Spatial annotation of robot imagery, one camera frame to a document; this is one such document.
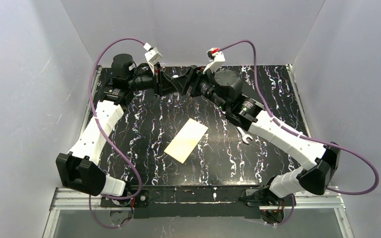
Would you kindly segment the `cream envelope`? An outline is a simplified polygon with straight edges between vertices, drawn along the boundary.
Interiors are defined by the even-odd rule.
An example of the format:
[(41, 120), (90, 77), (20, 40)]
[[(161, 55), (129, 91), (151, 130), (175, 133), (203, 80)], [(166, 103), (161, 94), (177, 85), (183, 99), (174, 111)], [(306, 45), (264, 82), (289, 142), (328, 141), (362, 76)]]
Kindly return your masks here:
[(193, 119), (188, 119), (164, 152), (181, 164), (184, 164), (207, 130), (207, 126)]

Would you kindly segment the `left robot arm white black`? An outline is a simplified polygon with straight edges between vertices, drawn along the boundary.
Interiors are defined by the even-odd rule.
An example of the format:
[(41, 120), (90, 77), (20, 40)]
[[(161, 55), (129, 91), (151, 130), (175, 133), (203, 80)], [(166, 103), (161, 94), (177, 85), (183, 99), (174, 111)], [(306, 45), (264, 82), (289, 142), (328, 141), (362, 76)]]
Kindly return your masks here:
[[(59, 153), (56, 166), (62, 182), (70, 188), (90, 196), (102, 195), (116, 200), (136, 197), (142, 190), (142, 179), (131, 160), (115, 145), (109, 136), (123, 117), (136, 91), (154, 90), (157, 96), (175, 92), (170, 78), (165, 77), (159, 63), (160, 56), (146, 53), (146, 62), (136, 65), (129, 54), (114, 56), (112, 74), (102, 91), (90, 94), (92, 118), (77, 142), (67, 153)], [(100, 156), (106, 144), (119, 153), (131, 167), (138, 188), (127, 194), (127, 182), (108, 175), (100, 167)]]

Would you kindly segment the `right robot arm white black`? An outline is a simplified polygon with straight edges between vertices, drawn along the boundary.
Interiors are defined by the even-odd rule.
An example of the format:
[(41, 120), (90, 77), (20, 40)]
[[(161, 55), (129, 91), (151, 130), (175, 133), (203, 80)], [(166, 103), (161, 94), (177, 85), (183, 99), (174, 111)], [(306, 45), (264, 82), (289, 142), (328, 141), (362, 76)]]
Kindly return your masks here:
[(214, 72), (193, 65), (184, 75), (169, 77), (168, 81), (181, 94), (206, 98), (231, 124), (272, 143), (299, 163), (297, 169), (274, 176), (251, 196), (278, 199), (302, 191), (325, 194), (339, 163), (337, 144), (312, 141), (277, 119), (266, 103), (243, 94), (244, 81), (232, 70)]

